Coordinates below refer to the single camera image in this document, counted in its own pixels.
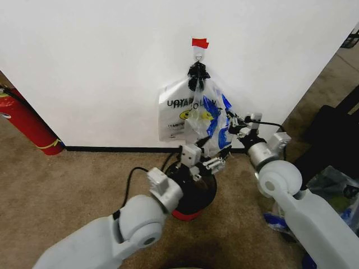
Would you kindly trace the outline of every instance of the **red tape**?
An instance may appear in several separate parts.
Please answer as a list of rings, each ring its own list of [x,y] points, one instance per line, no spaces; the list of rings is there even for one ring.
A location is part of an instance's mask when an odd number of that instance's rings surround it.
[[[192,46],[197,46],[200,48],[208,48],[209,43],[207,42],[207,38],[202,38],[202,39],[198,39],[198,38],[192,38]]]

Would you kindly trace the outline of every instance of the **yellow logo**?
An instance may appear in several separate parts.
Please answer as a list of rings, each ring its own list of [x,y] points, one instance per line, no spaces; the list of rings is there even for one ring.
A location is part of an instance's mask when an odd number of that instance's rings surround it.
[[[183,112],[179,115],[179,117],[180,117],[181,119],[188,119],[188,117],[189,117],[189,115],[190,115],[190,111],[191,111],[191,110],[185,110],[185,111],[183,111]],[[212,117],[211,113],[209,113],[209,112],[203,112],[202,115],[201,115],[201,118],[202,118],[202,119],[207,119],[207,120],[213,120],[213,119],[214,119],[214,118]]]
[[[183,112],[179,115],[179,117],[180,117],[181,119],[188,119],[189,113],[190,113],[189,110],[185,110],[185,111],[183,111]]]

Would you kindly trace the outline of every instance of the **white plastic bag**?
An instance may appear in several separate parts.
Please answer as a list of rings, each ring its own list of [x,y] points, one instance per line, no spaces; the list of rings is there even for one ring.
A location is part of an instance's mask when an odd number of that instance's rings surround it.
[[[188,88],[189,78],[177,81],[162,91],[159,97],[160,141],[185,140],[185,119],[195,93]]]
[[[197,84],[185,134],[188,142],[193,140],[193,132],[197,134],[197,140],[211,137],[204,146],[205,156],[214,156],[231,144],[233,135],[228,133],[229,119],[226,113],[230,108],[221,89],[210,78],[204,81],[202,87]]]

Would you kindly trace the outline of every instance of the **red cylinder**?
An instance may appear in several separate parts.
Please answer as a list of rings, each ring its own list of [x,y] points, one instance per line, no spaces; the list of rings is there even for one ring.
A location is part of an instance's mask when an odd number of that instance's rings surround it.
[[[12,89],[11,93],[26,102],[16,89]],[[7,118],[45,154],[55,155],[63,150],[60,140],[31,108],[5,93],[0,94],[0,114]]]
[[[191,221],[191,220],[194,220],[195,218],[197,218],[199,215],[201,215],[201,213],[202,213],[202,210],[200,210],[196,213],[193,213],[193,214],[186,215],[177,210],[173,210],[172,216],[174,216],[175,218],[177,218],[179,220]]]

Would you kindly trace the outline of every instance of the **red base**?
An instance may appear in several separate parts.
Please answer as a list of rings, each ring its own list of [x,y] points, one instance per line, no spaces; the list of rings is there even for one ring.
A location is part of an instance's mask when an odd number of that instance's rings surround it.
[[[185,214],[178,212],[177,210],[173,210],[172,216],[174,216],[175,218],[177,218],[179,220],[191,221],[191,220],[194,220],[195,218],[197,218],[199,215],[201,215],[201,213],[202,213],[202,210],[200,210],[194,214],[185,215]]]

